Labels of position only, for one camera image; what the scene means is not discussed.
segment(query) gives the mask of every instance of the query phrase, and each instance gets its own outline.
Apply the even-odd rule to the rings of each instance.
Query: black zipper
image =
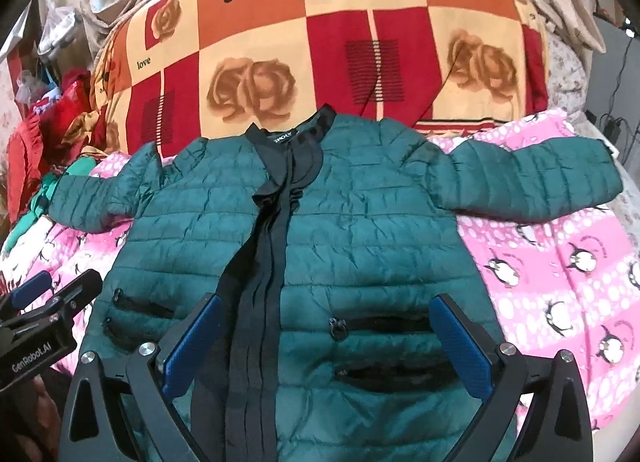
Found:
[[[154,339],[143,337],[142,335],[133,336],[124,333],[110,317],[106,317],[102,322],[102,330],[111,342],[119,349],[127,352],[133,352],[143,343],[154,341]]]
[[[364,318],[338,318],[329,320],[331,337],[334,341],[344,341],[350,331],[369,330],[384,334],[407,334],[433,332],[428,314],[414,316],[373,316]]]
[[[458,381],[458,375],[449,362],[389,361],[342,366],[335,371],[335,379],[367,392],[391,394],[436,392]]]
[[[142,314],[149,314],[154,317],[162,317],[165,319],[173,319],[175,311],[163,307],[158,303],[148,301],[148,299],[132,298],[131,296],[125,296],[122,289],[116,289],[113,291],[113,306],[120,311],[132,311],[140,312]]]

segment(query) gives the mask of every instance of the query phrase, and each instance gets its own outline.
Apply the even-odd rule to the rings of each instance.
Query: black cable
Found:
[[[631,49],[631,44],[634,42],[634,39],[635,38],[629,38],[629,43],[626,45],[625,49],[625,55],[622,58],[622,67],[620,68],[620,72],[618,73],[618,77],[616,78],[616,87],[609,97],[609,110],[606,113],[609,117],[611,117],[613,106],[616,104],[616,94],[618,94],[618,90],[620,90],[620,86],[622,85],[622,74],[625,71],[626,59],[629,55],[629,49]]]
[[[625,147],[623,149],[620,149],[619,147],[616,147],[620,151],[620,159],[622,160],[623,157],[625,157],[626,155],[628,155],[631,152],[631,147],[633,147],[633,144],[634,144],[634,134],[631,131],[631,125],[629,125],[629,121],[627,121],[625,118],[619,117],[618,119],[616,119],[614,121],[614,123],[616,125],[618,125],[618,126],[620,126],[622,123],[624,123],[624,125],[626,127]]]

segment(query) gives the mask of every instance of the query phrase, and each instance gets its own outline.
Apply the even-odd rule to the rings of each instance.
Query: black zipper tape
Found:
[[[110,317],[106,317],[102,322],[102,330],[105,336],[107,336],[117,348],[127,352],[133,352],[133,350],[147,341],[157,340],[156,338],[144,337],[142,335],[132,336],[130,334],[126,334]]]
[[[335,379],[355,388],[379,394],[398,392],[437,392],[458,380],[449,362],[436,365],[424,363],[371,363],[367,366],[342,366]]]
[[[373,316],[365,318],[332,317],[329,320],[330,334],[334,341],[344,341],[350,331],[368,330],[384,334],[407,334],[416,332],[433,332],[427,314],[413,317]]]
[[[122,289],[113,291],[111,301],[113,302],[113,306],[120,311],[140,312],[141,314],[148,314],[165,319],[173,319],[175,316],[175,311],[172,311],[172,309],[168,309],[146,299],[125,296]]]

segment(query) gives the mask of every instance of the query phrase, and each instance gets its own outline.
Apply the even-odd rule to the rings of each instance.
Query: green puffer jacket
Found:
[[[456,212],[540,222],[621,190],[594,139],[447,155],[324,106],[283,134],[197,139],[164,168],[146,145],[113,179],[64,177],[49,215],[86,232],[134,218],[82,351],[158,341],[222,297],[225,340],[176,404],[211,461],[440,462],[479,402],[430,330],[430,299],[450,294],[503,339]]]

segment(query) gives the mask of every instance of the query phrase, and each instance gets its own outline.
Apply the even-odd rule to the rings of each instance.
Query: plastic bag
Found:
[[[79,16],[70,6],[56,7],[53,0],[47,2],[47,19],[42,29],[42,39],[38,45],[38,54],[46,56],[56,47],[64,47],[74,38]]]
[[[18,86],[15,100],[28,106],[38,101],[49,91],[49,87],[34,77],[30,70],[23,70],[16,78],[15,83]]]

